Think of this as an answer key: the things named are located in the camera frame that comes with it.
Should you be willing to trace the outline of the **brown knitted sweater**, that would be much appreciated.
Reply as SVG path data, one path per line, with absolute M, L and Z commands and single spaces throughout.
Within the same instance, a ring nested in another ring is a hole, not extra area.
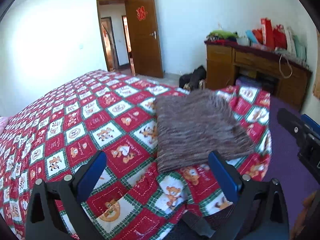
M 159 96 L 157 170 L 159 173 L 203 164 L 217 151 L 225 160 L 253 153 L 254 143 L 236 121 L 228 101 L 212 90 L 185 96 Z

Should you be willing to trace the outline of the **green folded clothes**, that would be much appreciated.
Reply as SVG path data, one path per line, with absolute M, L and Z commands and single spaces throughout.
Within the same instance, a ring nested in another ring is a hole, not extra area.
M 214 30 L 210 32 L 206 39 L 208 41 L 217 41 L 217 40 L 230 40 L 236 41 L 239 38 L 237 32 L 225 31 L 225 30 Z

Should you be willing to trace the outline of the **red patchwork bedspread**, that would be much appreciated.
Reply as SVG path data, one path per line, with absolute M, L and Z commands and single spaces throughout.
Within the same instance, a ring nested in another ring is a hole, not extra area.
M 157 171 L 154 100 L 186 90 L 96 70 L 42 96 L 1 131 L 1 215 L 25 239 L 38 179 L 74 175 L 98 151 L 107 166 L 82 208 L 105 239 L 163 239 L 190 211 L 210 216 L 230 206 L 205 163 Z

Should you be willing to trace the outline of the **red gift bags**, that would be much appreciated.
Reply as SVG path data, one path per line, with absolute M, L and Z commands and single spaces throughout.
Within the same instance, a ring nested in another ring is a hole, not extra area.
M 261 28 L 252 30 L 257 41 L 272 50 L 287 49 L 284 26 L 282 24 L 273 25 L 269 18 L 261 18 L 260 22 Z

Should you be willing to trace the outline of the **pink pillow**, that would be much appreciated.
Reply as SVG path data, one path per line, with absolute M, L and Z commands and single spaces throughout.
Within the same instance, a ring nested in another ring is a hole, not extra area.
M 8 125 L 9 117 L 1 116 L 0 117 L 0 135 L 4 132 L 5 127 Z

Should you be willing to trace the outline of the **wooden desk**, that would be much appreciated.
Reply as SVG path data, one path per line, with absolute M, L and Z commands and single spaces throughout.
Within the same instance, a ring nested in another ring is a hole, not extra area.
M 257 85 L 301 111 L 311 71 L 268 51 L 238 44 L 206 43 L 207 87 L 212 90 L 244 81 Z

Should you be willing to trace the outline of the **black bag on floor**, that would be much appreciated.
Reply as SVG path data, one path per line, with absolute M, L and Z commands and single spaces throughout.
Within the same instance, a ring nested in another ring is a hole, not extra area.
M 192 91 L 199 89 L 201 81 L 204 81 L 207 77 L 207 71 L 203 65 L 200 65 L 192 73 L 184 74 L 179 78 L 179 87 Z

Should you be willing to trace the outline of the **brown wooden door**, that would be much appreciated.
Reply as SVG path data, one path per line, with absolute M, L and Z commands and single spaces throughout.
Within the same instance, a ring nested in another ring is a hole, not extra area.
M 145 20 L 137 19 L 136 9 L 144 6 L 148 15 Z M 155 0 L 125 1 L 127 23 L 136 74 L 162 78 L 163 68 L 159 42 Z M 157 33 L 155 40 L 149 34 Z

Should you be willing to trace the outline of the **red double happiness decal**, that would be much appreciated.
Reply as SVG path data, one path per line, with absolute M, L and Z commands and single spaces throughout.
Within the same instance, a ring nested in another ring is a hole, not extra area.
M 146 19 L 147 15 L 148 15 L 148 12 L 145 10 L 145 7 L 144 6 L 141 6 L 141 7 L 138 7 L 136 9 L 136 13 L 137 13 L 137 19 L 139 21 L 143 21 Z

